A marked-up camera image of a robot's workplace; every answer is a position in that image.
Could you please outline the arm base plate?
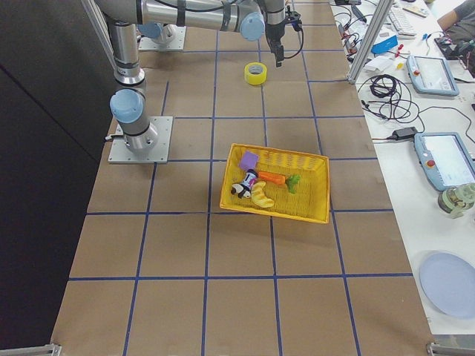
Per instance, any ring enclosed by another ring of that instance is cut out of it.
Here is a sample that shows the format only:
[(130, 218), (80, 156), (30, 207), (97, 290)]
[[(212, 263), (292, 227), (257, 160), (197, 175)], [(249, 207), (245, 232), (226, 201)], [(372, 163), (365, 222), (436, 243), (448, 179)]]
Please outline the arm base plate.
[(140, 35), (139, 51), (171, 52), (182, 51), (185, 44), (186, 27), (158, 23), (137, 26)]
[(128, 136), (120, 126), (111, 137), (111, 164), (148, 164), (168, 162), (173, 126), (172, 116), (150, 116), (148, 130), (139, 136)]

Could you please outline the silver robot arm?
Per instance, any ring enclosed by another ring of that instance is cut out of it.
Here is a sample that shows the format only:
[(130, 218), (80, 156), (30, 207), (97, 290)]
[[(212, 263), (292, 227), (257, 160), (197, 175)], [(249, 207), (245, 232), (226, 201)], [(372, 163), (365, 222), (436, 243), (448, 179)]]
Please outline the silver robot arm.
[(115, 79), (123, 86), (110, 100), (111, 112), (123, 132), (125, 147), (133, 153), (150, 151), (160, 138), (145, 112), (145, 81), (139, 64), (137, 28), (147, 24), (197, 27), (240, 33), (248, 41), (264, 36), (277, 66), (285, 60), (281, 39), (285, 27), (302, 28), (300, 13), (286, 1), (97, 1), (105, 16)]
[(172, 42), (177, 32), (176, 25), (155, 22), (138, 24), (137, 29), (142, 36), (149, 38), (159, 45), (165, 45)]

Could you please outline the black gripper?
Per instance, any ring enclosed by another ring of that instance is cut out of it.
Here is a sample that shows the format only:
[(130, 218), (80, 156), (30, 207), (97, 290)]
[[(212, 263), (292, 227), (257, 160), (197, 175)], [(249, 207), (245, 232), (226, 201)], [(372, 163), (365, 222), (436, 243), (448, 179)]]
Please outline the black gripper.
[(281, 39), (287, 25), (291, 25), (295, 32), (301, 31), (301, 14), (294, 10), (282, 10), (279, 13), (266, 13), (266, 41), (273, 47), (275, 66), (280, 67), (284, 60), (284, 46)]

